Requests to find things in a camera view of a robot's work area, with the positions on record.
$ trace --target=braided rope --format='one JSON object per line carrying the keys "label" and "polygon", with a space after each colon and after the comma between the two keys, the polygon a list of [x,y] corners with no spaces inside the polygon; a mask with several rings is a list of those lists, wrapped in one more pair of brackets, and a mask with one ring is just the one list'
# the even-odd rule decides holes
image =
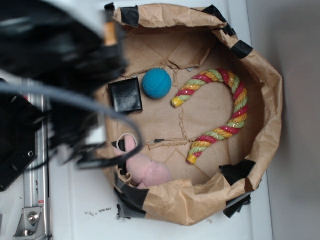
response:
{"label": "braided rope", "polygon": [[233,72],[223,69],[210,69],[194,76],[181,88],[176,97],[172,99],[172,105],[175,108],[179,107],[185,101],[189,100],[201,86],[212,82],[225,83],[231,88],[234,99],[232,119],[226,125],[212,131],[208,131],[196,139],[196,141],[191,145],[191,149],[186,160],[191,165],[196,164],[197,158],[200,157],[203,151],[211,144],[215,144],[217,141],[224,139],[229,139],[233,135],[237,134],[240,129],[244,127],[248,117],[248,96],[245,84],[240,81],[239,77]]}

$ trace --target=rubber ball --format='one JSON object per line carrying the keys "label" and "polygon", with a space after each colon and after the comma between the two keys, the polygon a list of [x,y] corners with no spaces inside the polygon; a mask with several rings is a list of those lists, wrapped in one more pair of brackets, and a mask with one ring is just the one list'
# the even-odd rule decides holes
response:
{"label": "rubber ball", "polygon": [[142,80],[142,89],[150,98],[161,99],[171,89],[172,81],[169,74],[160,68],[149,70]]}

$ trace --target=black square object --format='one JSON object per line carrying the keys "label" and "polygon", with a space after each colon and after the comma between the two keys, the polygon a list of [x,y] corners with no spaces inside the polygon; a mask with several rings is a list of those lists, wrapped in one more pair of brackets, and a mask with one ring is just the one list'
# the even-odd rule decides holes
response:
{"label": "black square object", "polygon": [[138,78],[118,81],[108,86],[111,103],[116,112],[131,114],[143,111]]}
{"label": "black square object", "polygon": [[40,111],[20,94],[0,94],[0,192],[27,169],[37,157],[36,129],[31,116]]}

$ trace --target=stuffed animal ear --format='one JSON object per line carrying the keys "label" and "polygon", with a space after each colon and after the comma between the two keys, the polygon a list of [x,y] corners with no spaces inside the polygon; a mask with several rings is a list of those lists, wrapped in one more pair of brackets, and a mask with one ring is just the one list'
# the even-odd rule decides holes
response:
{"label": "stuffed animal ear", "polygon": [[124,147],[126,152],[131,152],[133,149],[137,147],[133,136],[131,135],[124,136]]}

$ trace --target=pink stuffed toy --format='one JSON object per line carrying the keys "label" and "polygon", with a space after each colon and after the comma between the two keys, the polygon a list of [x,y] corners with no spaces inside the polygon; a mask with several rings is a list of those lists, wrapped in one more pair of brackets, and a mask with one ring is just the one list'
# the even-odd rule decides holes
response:
{"label": "pink stuffed toy", "polygon": [[[124,146],[127,152],[136,147],[135,139],[131,135],[124,136]],[[126,154],[114,147],[117,156]],[[148,158],[146,155],[137,154],[126,162],[126,169],[132,174],[132,183],[138,189],[165,184],[173,180],[166,165]]]}

